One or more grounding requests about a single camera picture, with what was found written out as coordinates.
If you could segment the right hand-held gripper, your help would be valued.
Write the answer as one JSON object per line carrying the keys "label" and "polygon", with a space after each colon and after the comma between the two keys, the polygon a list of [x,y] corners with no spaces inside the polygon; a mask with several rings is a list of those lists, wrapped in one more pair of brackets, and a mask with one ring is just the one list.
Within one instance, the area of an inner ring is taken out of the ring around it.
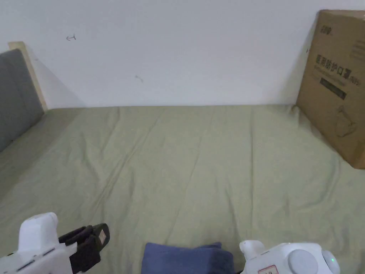
{"label": "right hand-held gripper", "polygon": [[239,244],[246,263],[242,274],[339,274],[335,256],[317,243],[282,243],[270,249],[258,240]]}

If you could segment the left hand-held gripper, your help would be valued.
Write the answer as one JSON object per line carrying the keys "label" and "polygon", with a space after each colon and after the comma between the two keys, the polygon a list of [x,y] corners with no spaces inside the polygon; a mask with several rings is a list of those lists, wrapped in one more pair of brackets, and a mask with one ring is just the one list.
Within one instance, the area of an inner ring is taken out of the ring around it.
{"label": "left hand-held gripper", "polygon": [[26,219],[20,227],[18,249],[0,259],[2,274],[81,274],[101,261],[110,241],[105,223],[82,226],[62,236],[53,212]]}

